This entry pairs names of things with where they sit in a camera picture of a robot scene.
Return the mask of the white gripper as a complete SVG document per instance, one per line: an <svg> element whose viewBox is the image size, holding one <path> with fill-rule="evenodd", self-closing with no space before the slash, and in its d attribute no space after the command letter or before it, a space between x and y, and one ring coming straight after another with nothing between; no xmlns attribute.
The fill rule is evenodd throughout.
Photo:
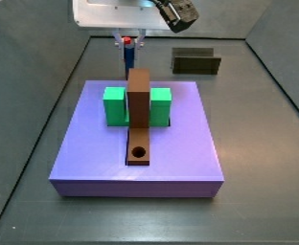
<svg viewBox="0 0 299 245"><path fill-rule="evenodd" d="M134 59L144 45L145 29L167 30L159 9L149 0L73 0L74 22L84 28L139 29L134 39ZM124 60L124 38L112 31L114 46Z"/></svg>

